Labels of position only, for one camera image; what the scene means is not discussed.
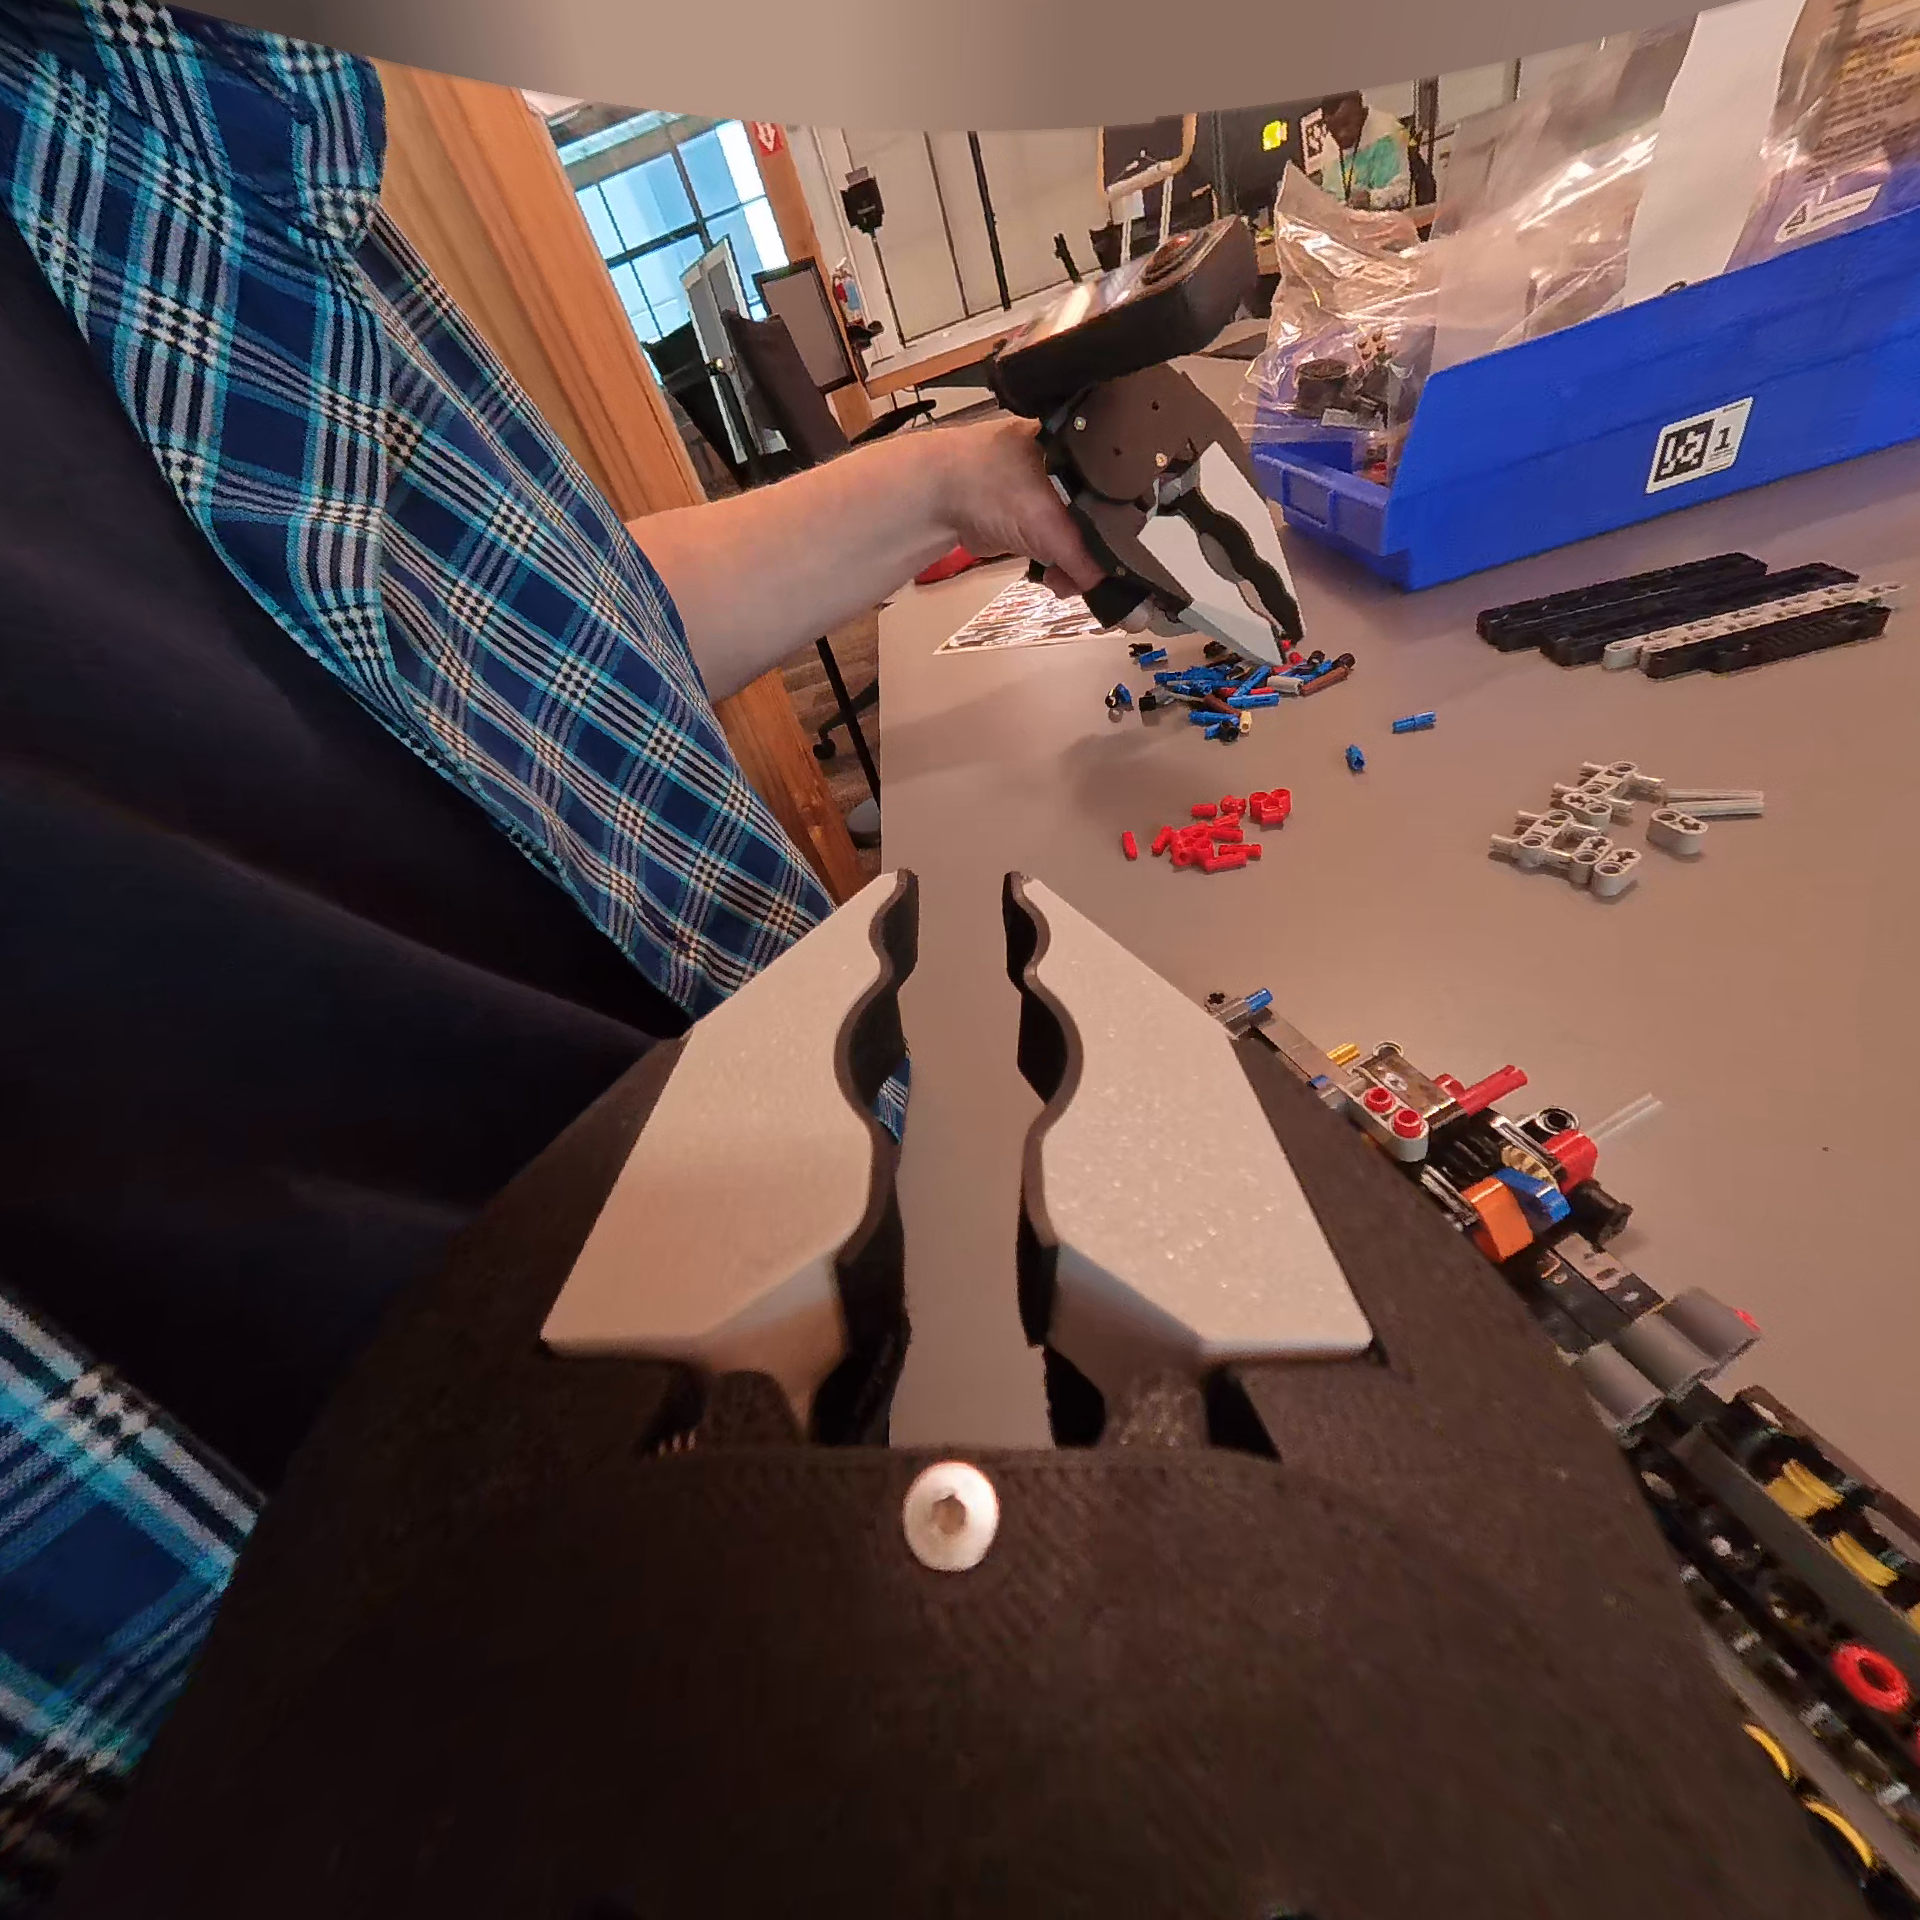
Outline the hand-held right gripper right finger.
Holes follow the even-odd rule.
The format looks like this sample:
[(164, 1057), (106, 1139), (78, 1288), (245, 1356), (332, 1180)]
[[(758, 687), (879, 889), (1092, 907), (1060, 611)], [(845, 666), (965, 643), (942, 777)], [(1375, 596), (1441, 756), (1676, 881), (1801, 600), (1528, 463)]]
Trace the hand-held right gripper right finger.
[(1127, 1394), (1373, 1344), (1231, 1033), (1042, 881), (1000, 882), (1023, 1147), (1016, 1300), (1057, 1447)]

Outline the pile of blue black lego pins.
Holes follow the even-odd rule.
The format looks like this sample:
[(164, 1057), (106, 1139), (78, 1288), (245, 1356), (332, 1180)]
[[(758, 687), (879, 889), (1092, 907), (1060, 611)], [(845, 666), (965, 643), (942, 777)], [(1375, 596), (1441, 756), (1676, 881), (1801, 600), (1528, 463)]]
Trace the pile of blue black lego pins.
[(1136, 680), (1121, 680), (1104, 692), (1101, 705), (1110, 723), (1129, 714), (1148, 723), (1181, 714), (1204, 738), (1236, 741), (1250, 735), (1257, 714), (1306, 701), (1309, 697), (1303, 699), (1298, 687), (1326, 673), (1327, 666), (1350, 664), (1356, 671), (1352, 655), (1284, 652), (1284, 664), (1257, 664), (1217, 640), (1201, 643), (1191, 659), (1174, 655), (1169, 643), (1129, 644), (1127, 657)]

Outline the person's left forearm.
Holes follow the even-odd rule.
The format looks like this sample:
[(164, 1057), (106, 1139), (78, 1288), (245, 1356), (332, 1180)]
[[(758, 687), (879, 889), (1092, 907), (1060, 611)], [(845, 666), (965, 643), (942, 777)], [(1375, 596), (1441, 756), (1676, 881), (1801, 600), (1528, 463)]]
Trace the person's left forearm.
[(930, 428), (769, 487), (629, 521), (719, 701), (872, 612), (957, 539), (957, 437)]

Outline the pile of red lego pins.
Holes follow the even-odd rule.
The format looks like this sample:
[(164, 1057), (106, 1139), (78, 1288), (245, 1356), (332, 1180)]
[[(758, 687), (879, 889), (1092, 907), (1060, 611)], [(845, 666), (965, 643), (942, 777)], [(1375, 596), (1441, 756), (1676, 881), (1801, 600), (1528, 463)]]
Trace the pile of red lego pins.
[(1183, 818), (1148, 834), (1120, 833), (1118, 851), (1127, 863), (1151, 858), (1186, 874), (1236, 874), (1261, 863), (1266, 843), (1288, 823), (1292, 804), (1284, 787), (1228, 794), (1191, 804)]

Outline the row of black lego beams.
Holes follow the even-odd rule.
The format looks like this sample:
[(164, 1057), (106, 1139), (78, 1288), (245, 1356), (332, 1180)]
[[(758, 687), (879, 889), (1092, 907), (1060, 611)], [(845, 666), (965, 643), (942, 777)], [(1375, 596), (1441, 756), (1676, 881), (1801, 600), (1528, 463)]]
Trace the row of black lego beams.
[[(1726, 552), (1481, 611), (1477, 635), (1501, 655), (1537, 655), (1561, 668), (1600, 666), (1600, 652), (1609, 640), (1853, 584), (1869, 586), (1830, 563), (1772, 569), (1743, 552)], [(1886, 605), (1830, 609), (1759, 631), (1676, 648), (1652, 657), (1649, 673), (1628, 671), (1641, 673), (1647, 682), (1678, 682), (1692, 675), (1732, 677), (1873, 640), (1882, 635), (1893, 611)]]

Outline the group of grey lego connectors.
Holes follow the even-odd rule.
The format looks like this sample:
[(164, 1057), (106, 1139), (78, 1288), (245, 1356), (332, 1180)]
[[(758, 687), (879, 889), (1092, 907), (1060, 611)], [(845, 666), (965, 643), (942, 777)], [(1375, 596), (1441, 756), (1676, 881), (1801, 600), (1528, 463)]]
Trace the group of grey lego connectors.
[(1759, 789), (1676, 784), (1632, 759), (1583, 762), (1574, 780), (1552, 784), (1546, 808), (1492, 833), (1488, 858), (1617, 901), (1647, 856), (1693, 865), (1716, 823), (1752, 823), (1764, 810)]

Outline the long grey lego beam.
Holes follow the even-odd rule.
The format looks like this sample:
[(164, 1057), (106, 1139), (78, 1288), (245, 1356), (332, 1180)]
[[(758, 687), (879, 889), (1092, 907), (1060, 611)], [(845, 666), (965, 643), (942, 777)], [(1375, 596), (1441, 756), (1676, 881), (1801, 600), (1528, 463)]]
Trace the long grey lego beam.
[(1600, 652), (1605, 671), (1637, 668), (1649, 673), (1647, 660), (1657, 655), (1692, 644), (1695, 640), (1721, 640), (1738, 634), (1756, 634), (1792, 617), (1826, 612), (1846, 605), (1897, 609), (1906, 587), (1901, 584), (1849, 584), (1772, 600), (1735, 612), (1705, 615), (1680, 627), (1609, 640)]

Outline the lego car chassis model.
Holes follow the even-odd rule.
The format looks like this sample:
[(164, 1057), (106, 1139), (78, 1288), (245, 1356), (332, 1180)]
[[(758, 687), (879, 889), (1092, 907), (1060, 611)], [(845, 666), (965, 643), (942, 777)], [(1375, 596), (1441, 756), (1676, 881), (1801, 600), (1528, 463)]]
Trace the lego car chassis model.
[(1469, 1242), (1544, 1333), (1617, 1445), (1745, 1739), (1871, 1915), (1918, 1915), (1918, 1535), (1775, 1394), (1726, 1376), (1759, 1343), (1703, 1288), (1660, 1291), (1617, 1258), (1629, 1204), (1598, 1131), (1506, 1103), (1508, 1065), (1460, 1081), (1399, 1043), (1322, 1049), (1266, 991), (1206, 997), (1247, 1055), (1343, 1119)]

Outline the printed instruction sheet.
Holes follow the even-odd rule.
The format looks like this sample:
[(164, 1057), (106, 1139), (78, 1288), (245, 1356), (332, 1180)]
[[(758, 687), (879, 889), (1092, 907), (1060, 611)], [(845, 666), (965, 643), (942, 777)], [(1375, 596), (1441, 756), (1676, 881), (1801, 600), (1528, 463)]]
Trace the printed instruction sheet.
[(1009, 581), (969, 615), (936, 657), (992, 657), (1089, 639), (1110, 639), (1080, 594), (1055, 594), (1042, 584)]

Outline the clear plastic bags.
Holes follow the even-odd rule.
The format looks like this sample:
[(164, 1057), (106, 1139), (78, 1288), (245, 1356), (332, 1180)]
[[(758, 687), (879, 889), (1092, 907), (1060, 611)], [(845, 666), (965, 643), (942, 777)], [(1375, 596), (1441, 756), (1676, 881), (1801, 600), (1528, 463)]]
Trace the clear plastic bags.
[[(1801, 8), (1762, 186), (1721, 274), (1914, 209), (1918, 4)], [(1239, 410), (1253, 439), (1330, 419), (1392, 473), (1433, 372), (1625, 312), (1628, 242), (1695, 16), (1577, 45), (1460, 124), (1425, 231), (1413, 209), (1338, 209), (1288, 170), (1279, 287)]]

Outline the computer monitor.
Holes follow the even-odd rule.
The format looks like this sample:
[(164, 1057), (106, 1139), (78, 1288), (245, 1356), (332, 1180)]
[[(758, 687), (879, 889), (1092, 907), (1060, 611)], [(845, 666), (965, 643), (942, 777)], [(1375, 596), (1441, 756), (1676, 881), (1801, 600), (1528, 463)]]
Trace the computer monitor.
[(817, 261), (802, 256), (753, 274), (753, 288), (767, 320), (786, 324), (806, 377), (822, 393), (857, 384), (857, 363), (836, 317), (836, 307)]

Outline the blue plastic bin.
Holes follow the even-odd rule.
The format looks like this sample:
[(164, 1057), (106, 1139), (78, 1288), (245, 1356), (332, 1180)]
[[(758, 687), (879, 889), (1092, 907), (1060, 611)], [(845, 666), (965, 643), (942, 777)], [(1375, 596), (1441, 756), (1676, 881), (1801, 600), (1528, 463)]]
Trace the blue plastic bin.
[(1918, 212), (1428, 377), (1399, 471), (1253, 447), (1286, 529), (1401, 591), (1756, 490), (1918, 432)]

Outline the black office chair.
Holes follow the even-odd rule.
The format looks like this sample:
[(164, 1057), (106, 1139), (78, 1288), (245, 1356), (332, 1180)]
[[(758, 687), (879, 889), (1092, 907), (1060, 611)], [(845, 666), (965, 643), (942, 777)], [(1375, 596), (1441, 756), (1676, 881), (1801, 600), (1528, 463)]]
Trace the black office chair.
[(877, 419), (857, 434), (836, 420), (824, 393), (812, 379), (781, 317), (751, 320), (736, 312), (721, 314), (734, 347), (751, 389), (774, 423), (774, 432), (802, 466), (822, 465), (849, 448), (870, 447), (919, 420), (932, 419), (935, 407), (919, 401)]

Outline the window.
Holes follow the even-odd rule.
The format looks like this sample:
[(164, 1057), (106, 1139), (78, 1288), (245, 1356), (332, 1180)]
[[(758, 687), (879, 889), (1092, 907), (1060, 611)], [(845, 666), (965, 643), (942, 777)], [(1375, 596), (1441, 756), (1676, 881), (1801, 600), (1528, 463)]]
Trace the window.
[(689, 323), (684, 274), (726, 242), (744, 308), (786, 250), (751, 136), (736, 120), (577, 104), (545, 117), (615, 293), (646, 345)]

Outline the dark navy garment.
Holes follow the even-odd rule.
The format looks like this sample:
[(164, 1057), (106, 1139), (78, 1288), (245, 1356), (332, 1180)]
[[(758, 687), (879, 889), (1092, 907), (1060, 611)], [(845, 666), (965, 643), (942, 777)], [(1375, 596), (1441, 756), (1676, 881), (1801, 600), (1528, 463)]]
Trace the dark navy garment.
[(4, 1277), (270, 1490), (685, 1017), (280, 634), (4, 221)]

